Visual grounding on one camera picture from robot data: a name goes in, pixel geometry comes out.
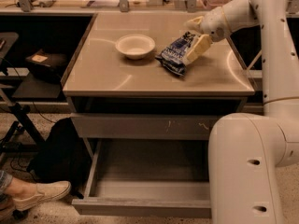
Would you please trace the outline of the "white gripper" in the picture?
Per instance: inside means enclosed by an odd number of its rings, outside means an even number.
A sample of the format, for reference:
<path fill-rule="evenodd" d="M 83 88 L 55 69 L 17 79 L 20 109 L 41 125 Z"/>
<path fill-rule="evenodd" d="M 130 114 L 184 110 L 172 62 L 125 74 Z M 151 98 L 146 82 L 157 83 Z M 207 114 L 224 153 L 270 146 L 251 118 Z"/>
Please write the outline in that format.
<path fill-rule="evenodd" d="M 183 63 L 189 65 L 202 56 L 213 42 L 219 42 L 232 33 L 229 23 L 225 17 L 223 7 L 210 10 L 204 17 L 199 16 L 184 23 L 185 27 L 197 33 L 183 56 Z"/>

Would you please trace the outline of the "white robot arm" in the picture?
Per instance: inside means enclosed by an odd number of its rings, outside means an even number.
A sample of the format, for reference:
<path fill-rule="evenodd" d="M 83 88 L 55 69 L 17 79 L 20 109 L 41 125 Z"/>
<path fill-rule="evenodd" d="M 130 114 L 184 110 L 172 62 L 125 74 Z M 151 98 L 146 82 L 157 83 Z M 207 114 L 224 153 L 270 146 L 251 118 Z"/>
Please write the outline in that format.
<path fill-rule="evenodd" d="M 287 23 L 288 0 L 232 0 L 187 21 L 218 42 L 261 29 L 263 114 L 219 119 L 209 136 L 212 224 L 283 224 L 275 170 L 298 161 L 299 61 Z"/>

